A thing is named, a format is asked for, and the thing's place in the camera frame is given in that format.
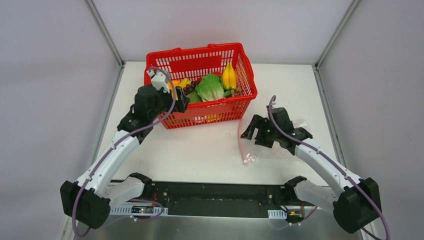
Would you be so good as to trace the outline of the clear zip top bag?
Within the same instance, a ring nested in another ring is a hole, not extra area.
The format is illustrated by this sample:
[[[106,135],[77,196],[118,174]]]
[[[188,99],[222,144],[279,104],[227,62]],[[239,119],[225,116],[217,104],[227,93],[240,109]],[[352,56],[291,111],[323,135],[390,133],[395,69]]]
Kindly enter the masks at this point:
[[[312,130],[312,126],[306,119],[292,120],[295,128],[302,127],[307,131]],[[241,135],[248,127],[250,120],[242,118],[238,124],[237,133]],[[282,148],[278,142],[274,142],[272,148],[255,144],[255,136],[258,130],[255,129],[252,140],[238,139],[242,161],[245,166],[254,164],[256,162],[283,162],[291,163],[300,161],[297,157],[292,155],[287,149]]]

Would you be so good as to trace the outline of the green lettuce head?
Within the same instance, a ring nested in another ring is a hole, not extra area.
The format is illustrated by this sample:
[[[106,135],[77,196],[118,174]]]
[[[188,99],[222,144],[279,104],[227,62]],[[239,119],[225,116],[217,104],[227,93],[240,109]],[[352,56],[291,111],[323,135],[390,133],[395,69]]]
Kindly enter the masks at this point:
[[[203,102],[217,101],[225,95],[221,77],[214,73],[203,76],[195,90]]]

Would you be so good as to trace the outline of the red plastic shopping basket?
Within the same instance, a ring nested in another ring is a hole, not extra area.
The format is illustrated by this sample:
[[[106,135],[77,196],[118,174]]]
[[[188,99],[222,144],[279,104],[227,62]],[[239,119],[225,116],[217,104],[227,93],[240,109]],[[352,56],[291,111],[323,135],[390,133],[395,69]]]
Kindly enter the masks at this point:
[[[236,87],[242,89],[242,94],[231,96],[231,89],[224,89],[224,98],[220,100],[189,104],[186,112],[172,113],[162,122],[166,129],[241,119],[258,93],[253,69],[243,45],[239,42],[211,43],[208,46],[188,49],[174,48],[146,55],[147,68],[159,67],[170,74],[171,80],[188,78],[198,84],[202,77],[208,74],[221,78],[227,63],[232,63],[236,73]]]

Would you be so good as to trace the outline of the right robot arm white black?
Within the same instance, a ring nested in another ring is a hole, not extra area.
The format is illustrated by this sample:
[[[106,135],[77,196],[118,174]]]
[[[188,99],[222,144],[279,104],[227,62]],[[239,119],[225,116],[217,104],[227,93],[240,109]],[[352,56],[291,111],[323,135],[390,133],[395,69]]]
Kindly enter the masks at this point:
[[[331,213],[350,234],[382,216],[377,182],[358,176],[329,157],[311,133],[294,126],[285,108],[273,108],[268,117],[255,114],[240,138],[266,148],[278,143],[327,183],[327,187],[318,186],[303,176],[287,181],[283,196],[288,204],[311,203]]]

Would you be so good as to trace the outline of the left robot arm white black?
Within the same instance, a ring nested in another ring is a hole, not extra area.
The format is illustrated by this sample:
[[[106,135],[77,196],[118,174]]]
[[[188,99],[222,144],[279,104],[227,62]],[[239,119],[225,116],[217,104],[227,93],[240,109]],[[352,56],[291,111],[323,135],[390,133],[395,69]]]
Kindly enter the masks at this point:
[[[153,130],[170,113],[184,113],[189,98],[180,86],[176,93],[152,84],[140,87],[134,96],[129,112],[121,119],[107,149],[74,182],[66,180],[60,187],[64,213],[89,229],[101,227],[111,210],[137,198],[147,202],[153,189],[147,185],[152,180],[140,173],[130,174],[123,182],[109,186],[113,176],[127,157],[135,151]]]

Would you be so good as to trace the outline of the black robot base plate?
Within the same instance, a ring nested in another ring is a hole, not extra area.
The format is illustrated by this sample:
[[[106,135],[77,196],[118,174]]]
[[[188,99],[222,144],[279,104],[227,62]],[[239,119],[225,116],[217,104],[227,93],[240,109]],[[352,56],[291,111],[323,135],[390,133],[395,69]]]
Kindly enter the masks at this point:
[[[307,203],[284,185],[153,181],[141,196],[128,200],[130,213],[162,216],[268,218],[287,212],[304,213]]]

